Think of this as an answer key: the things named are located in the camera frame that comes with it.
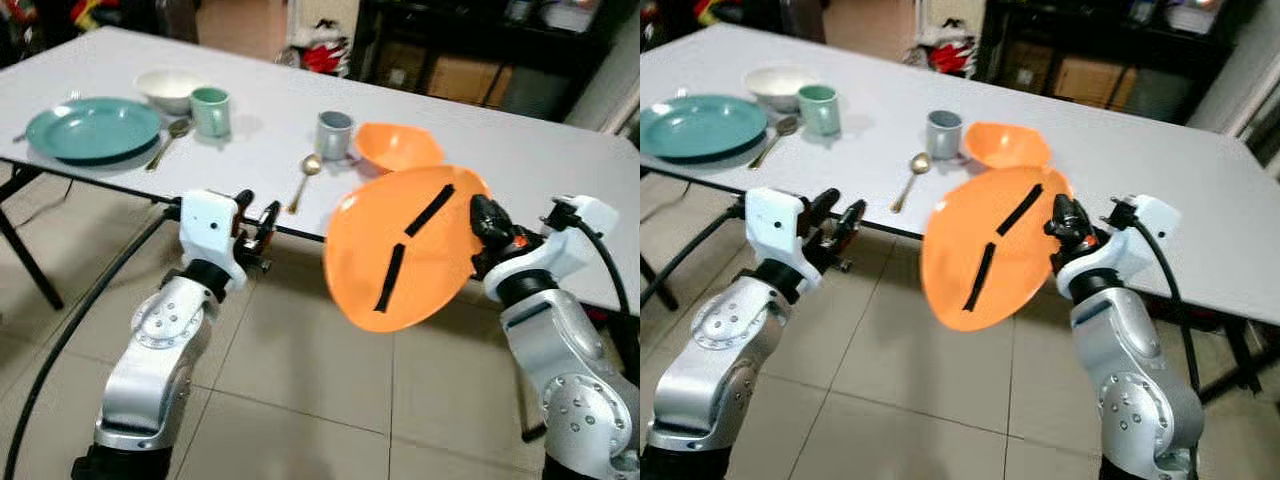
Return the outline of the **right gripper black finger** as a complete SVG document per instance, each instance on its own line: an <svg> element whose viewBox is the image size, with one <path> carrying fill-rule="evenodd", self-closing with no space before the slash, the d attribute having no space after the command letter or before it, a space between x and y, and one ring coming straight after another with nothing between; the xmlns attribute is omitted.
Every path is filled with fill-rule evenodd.
<svg viewBox="0 0 1280 480"><path fill-rule="evenodd" d="M1078 200L1070 195L1055 195L1051 216L1043 227L1061 248L1074 248L1085 241L1085 212Z"/></svg>
<svg viewBox="0 0 1280 480"><path fill-rule="evenodd" d="M471 232L484 250L503 250L512 243L512 221L507 211L486 195L470 200Z"/></svg>

